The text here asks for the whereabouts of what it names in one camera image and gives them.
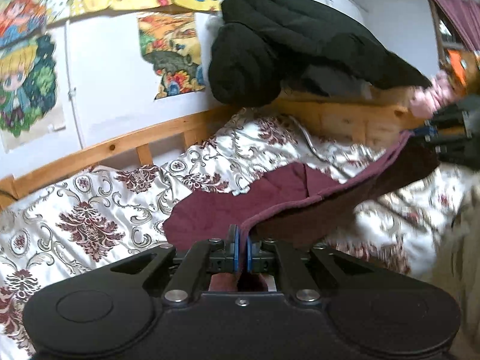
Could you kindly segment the black puffer jacket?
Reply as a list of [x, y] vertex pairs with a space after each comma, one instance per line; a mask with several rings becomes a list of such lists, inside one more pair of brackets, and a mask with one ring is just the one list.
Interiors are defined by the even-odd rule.
[[211, 46], [214, 98], [239, 107], [270, 104], [284, 84], [323, 97], [376, 89], [428, 88], [430, 81], [359, 21], [313, 0], [224, 0]]

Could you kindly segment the wooden bed frame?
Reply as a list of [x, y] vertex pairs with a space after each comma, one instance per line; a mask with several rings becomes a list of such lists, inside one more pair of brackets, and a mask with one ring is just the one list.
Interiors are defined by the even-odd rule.
[[[236, 110], [233, 106], [218, 106], [209, 111], [182, 116], [103, 141], [55, 160], [21, 178], [9, 175], [1, 179], [1, 209], [5, 210], [22, 197], [55, 181], [129, 150], [136, 151], [140, 164], [152, 164], [151, 142], [181, 135], [184, 147], [188, 148], [207, 140], [214, 133], [213, 126], [227, 122]], [[293, 116], [315, 136], [352, 141], [374, 148], [388, 147], [400, 131], [424, 124], [423, 119], [416, 118], [408, 108], [398, 104], [378, 106], [360, 105], [347, 100], [327, 102], [322, 97], [301, 93], [282, 94], [260, 110], [267, 115], [279, 113]]]

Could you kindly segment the red-haired cartoon girl poster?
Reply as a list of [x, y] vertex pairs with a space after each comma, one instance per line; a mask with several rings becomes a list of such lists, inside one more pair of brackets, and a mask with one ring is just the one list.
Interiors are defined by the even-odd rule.
[[5, 48], [47, 23], [47, 0], [1, 0], [0, 47]]

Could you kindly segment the blonde cartoon girl poster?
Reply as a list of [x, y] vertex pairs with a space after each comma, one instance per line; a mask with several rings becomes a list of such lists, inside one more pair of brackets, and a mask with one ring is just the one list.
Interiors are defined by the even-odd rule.
[[49, 33], [1, 50], [1, 144], [8, 153], [65, 129]]

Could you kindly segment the maroon window curtain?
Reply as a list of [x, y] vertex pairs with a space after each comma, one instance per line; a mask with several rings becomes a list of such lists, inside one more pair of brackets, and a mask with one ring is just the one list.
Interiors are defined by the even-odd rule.
[[[479, 2], [476, 0], [427, 0], [433, 19], [433, 31], [439, 59], [444, 59], [448, 44], [462, 45], [467, 51], [479, 51]], [[444, 41], [443, 22], [453, 41]]]

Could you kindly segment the autumn scene cartoon poster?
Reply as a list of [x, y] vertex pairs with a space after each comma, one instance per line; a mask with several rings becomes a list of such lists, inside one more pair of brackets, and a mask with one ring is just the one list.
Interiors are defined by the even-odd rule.
[[205, 89], [194, 13], [148, 12], [137, 26], [141, 56], [159, 78], [156, 100]]

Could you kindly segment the pink fuzzy sleeve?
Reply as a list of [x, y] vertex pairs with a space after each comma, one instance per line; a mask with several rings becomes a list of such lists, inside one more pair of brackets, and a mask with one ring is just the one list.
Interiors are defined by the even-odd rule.
[[428, 88], [416, 88], [409, 103], [409, 110], [419, 119], [430, 119], [433, 114], [459, 99], [450, 83], [448, 74], [441, 70], [430, 81]]

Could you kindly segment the maroon small garment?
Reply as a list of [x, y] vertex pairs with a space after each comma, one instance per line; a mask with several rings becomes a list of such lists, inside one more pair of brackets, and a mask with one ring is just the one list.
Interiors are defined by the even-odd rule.
[[163, 230], [168, 242], [186, 251], [196, 242], [224, 239], [238, 226], [241, 248], [249, 234], [308, 248], [327, 236], [360, 203], [421, 180], [439, 166], [436, 154], [410, 133], [345, 183], [303, 163], [265, 173], [247, 193], [194, 191], [177, 203]]

